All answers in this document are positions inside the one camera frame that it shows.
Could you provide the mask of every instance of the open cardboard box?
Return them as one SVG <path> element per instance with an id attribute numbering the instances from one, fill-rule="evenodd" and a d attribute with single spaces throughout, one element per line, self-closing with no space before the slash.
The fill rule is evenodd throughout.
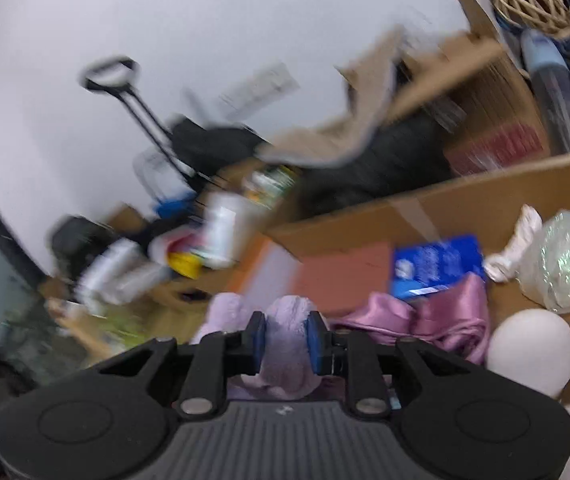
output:
<path id="1" fill-rule="evenodd" d="M 440 50 L 403 61 L 412 81 L 394 95 L 384 123 L 408 117 L 447 95 L 465 119 L 444 138 L 444 154 L 457 175 L 506 168 L 550 156 L 547 133 L 532 92 L 476 0 L 459 0 L 470 30 L 446 38 Z M 355 74 L 342 71 L 354 85 Z"/>
<path id="2" fill-rule="evenodd" d="M 251 295 L 258 303 L 268 301 L 267 296 L 288 293 L 287 281 L 294 273 L 291 258 L 273 251 L 266 253 L 266 244 L 276 243 L 300 258 L 381 240 L 399 247 L 475 234 L 483 254 L 501 251 L 513 234 L 523 204 L 536 208 L 544 220 L 559 209 L 570 210 L 570 155 L 460 178 L 281 226 L 268 238 L 252 242 L 225 290 Z M 488 302 L 492 329 L 520 310 L 540 308 L 521 294 L 517 282 L 488 283 Z M 563 318 L 570 325 L 570 314 Z M 561 400 L 570 402 L 570 382 Z"/>

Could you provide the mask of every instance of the black bag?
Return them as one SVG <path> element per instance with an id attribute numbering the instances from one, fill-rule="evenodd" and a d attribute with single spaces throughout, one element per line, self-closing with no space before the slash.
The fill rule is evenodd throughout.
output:
<path id="1" fill-rule="evenodd" d="M 341 168 L 307 170 L 300 206 L 307 217 L 452 178 L 443 128 L 424 111 L 376 131 L 366 151 Z"/>
<path id="2" fill-rule="evenodd" d="M 186 117 L 171 126 L 171 141 L 177 158 L 207 176 L 253 156 L 264 142 L 248 127 L 205 129 Z"/>

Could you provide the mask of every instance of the blue box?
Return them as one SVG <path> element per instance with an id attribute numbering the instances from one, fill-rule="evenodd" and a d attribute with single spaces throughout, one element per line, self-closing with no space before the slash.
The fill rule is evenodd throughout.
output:
<path id="1" fill-rule="evenodd" d="M 474 235 L 398 249 L 393 258 L 389 293 L 399 300 L 450 288 L 468 272 L 486 280 Z"/>

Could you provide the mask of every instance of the metal screw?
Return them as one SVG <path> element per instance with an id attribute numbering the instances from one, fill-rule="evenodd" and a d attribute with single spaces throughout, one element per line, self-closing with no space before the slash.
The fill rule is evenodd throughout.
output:
<path id="1" fill-rule="evenodd" d="M 382 399 L 367 397 L 356 403 L 356 409 L 365 415 L 379 415 L 387 409 L 387 404 Z"/>
<path id="2" fill-rule="evenodd" d="M 287 404 L 285 406 L 283 406 L 282 408 L 278 408 L 276 410 L 276 413 L 278 413 L 279 415 L 287 415 L 288 413 L 291 413 L 294 411 L 294 408 L 291 406 L 288 406 Z"/>
<path id="3" fill-rule="evenodd" d="M 191 399 L 185 399 L 181 402 L 181 410 L 188 415 L 205 415 L 205 413 L 209 413 L 213 407 L 214 405 L 211 401 L 203 397 L 191 397 Z"/>

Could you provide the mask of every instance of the iridescent plastic wrap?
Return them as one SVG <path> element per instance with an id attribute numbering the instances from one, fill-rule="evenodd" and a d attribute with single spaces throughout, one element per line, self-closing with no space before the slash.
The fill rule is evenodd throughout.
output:
<path id="1" fill-rule="evenodd" d="M 518 280 L 532 301 L 557 314 L 570 312 L 570 211 L 543 224 L 523 255 Z"/>

